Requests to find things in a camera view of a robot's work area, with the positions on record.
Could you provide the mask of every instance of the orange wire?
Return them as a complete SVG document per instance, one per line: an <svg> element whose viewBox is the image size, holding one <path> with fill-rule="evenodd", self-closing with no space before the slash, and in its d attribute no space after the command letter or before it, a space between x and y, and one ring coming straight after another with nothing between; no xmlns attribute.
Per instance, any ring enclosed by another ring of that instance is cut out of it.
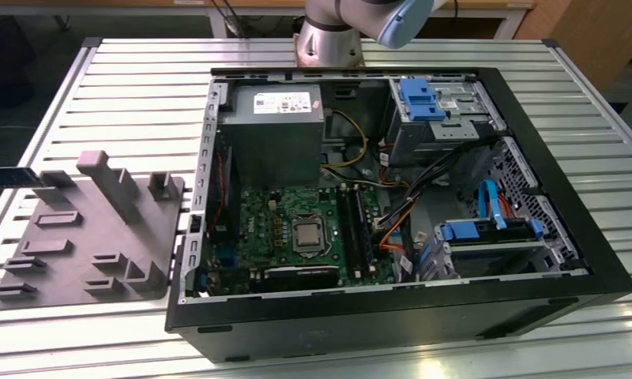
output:
<svg viewBox="0 0 632 379"><path fill-rule="evenodd" d="M379 246L380 249L388 249L388 250L398 250L398 251L403 251L404 252L404 248L403 246L400 245L380 245Z"/></svg>
<svg viewBox="0 0 632 379"><path fill-rule="evenodd" d="M396 184L395 182L390 182L387 179L386 179L386 173L387 173L387 167L386 166L382 166L382 168L379 169L379 182L387 186L391 186L394 184ZM400 185L403 187L410 187L410 183L406 182L404 180L400 181Z"/></svg>
<svg viewBox="0 0 632 379"><path fill-rule="evenodd" d="M509 199L506 199L506 196L499 194L499 200L503 203L505 210L506 210L506 213L507 213L507 217L515 217L514 209L510 206Z"/></svg>
<svg viewBox="0 0 632 379"><path fill-rule="evenodd" d="M382 238L382 242L379 243L379 247L383 247L387 244L387 241L390 240L391 234L399 228L399 225L400 225L400 223L403 223L403 220L410 216L410 213L412 212L412 209L414 209L414 205L410 207L410 209L406 211L406 213L399 217L399 219L394 223L394 226L391 227L390 231L387 232L384 238Z"/></svg>

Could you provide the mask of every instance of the motherboard chip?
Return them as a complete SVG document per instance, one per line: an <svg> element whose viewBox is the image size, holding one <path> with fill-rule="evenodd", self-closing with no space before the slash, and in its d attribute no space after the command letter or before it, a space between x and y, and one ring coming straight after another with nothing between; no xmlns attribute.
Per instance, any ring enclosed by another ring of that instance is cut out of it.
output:
<svg viewBox="0 0 632 379"><path fill-rule="evenodd" d="M298 246L318 246L320 244L320 229L316 223L296 226Z"/></svg>
<svg viewBox="0 0 632 379"><path fill-rule="evenodd" d="M294 219L294 252L311 259L326 251L324 219L320 216Z"/></svg>

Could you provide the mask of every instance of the slotted workbench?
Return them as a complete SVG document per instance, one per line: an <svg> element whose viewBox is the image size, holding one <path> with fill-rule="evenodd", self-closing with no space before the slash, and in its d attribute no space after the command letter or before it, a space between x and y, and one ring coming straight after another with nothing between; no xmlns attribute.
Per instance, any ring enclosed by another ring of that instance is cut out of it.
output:
<svg viewBox="0 0 632 379"><path fill-rule="evenodd" d="M538 41L432 40L416 41L400 51L367 42L364 55L368 66L502 70L632 273L632 132L563 51ZM127 167L134 175L170 170L192 188L211 68L292 65L288 39L90 43L22 164L35 171L64 169L76 175L78 154L104 149L114 157L112 167ZM190 198L186 193L183 208ZM28 190L7 190L0 198L0 278L36 202ZM186 226L183 214L179 230ZM163 331L166 308L164 298L0 312L0 373L47 379L171 373L432 379L557 373L632 378L632 295L514 339L222 366Z"/></svg>

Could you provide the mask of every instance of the black wire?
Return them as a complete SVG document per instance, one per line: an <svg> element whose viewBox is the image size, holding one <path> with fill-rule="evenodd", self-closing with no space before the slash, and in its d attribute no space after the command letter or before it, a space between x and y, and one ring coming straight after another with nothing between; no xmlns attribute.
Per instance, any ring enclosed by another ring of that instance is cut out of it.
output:
<svg viewBox="0 0 632 379"><path fill-rule="evenodd" d="M459 18L459 0L454 0L454 18L453 25L457 25L457 19Z"/></svg>
<svg viewBox="0 0 632 379"><path fill-rule="evenodd" d="M453 163L457 162L462 154L467 151L473 150L474 148L486 146L489 144L494 144L499 140L499 135L494 135L486 137L478 141L465 142L457 148L454 148L447 154L444 154L432 164L430 164L424 171L419 174L418 178L414 180L412 185L410 186L406 194L404 194L404 203L386 216L379 219L379 223L386 223L391 220L396 215L407 210L407 208L412 205L414 201L422 194L424 187L440 176L447 174L450 168L453 167Z"/></svg>
<svg viewBox="0 0 632 379"><path fill-rule="evenodd" d="M230 7L230 10L232 10L232 14L235 16L235 22L232 22L230 20L230 17L227 14L224 14L223 10L220 9L220 6L219 4L216 3L216 0L211 0L211 3L214 4L215 6L215 9L219 10L219 13L220 13L220 16L223 16L223 19L224 19L224 22L227 25L231 25L234 24L236 29L238 29L238 32L239 32L239 37L242 38L246 38L246 31L243 30L243 25L239 23L240 22L240 19L239 19L239 16L236 15L236 12L234 12L234 9Z"/></svg>
<svg viewBox="0 0 632 379"><path fill-rule="evenodd" d="M282 22L284 21L284 17L286 17L286 16L282 16L282 17L279 18L279 22L278 22L276 25L274 26L274 29L264 33L264 36L266 36L266 37L270 37L270 36L279 30L279 27L282 26Z"/></svg>

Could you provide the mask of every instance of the blue drive bracket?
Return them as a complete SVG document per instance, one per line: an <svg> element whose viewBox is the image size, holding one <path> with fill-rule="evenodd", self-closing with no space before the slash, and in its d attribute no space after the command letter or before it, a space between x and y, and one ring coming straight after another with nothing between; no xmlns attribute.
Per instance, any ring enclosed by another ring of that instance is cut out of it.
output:
<svg viewBox="0 0 632 379"><path fill-rule="evenodd" d="M474 221L459 221L457 223L447 223L440 227L444 241L454 239L478 239L481 233Z"/></svg>
<svg viewBox="0 0 632 379"><path fill-rule="evenodd" d="M493 179L486 179L481 183L481 187L478 190L478 206L479 206L479 218L485 219L489 218L490 215L487 214L487 201L485 201L485 195L487 194L490 198L490 211L493 218L497 222L497 227L499 229L506 229L506 221L505 217L502 216L502 208L499 207L499 195L497 193L497 184Z"/></svg>
<svg viewBox="0 0 632 379"><path fill-rule="evenodd" d="M438 93L426 79L400 79L400 95L411 121L443 121L447 117L438 103Z"/></svg>

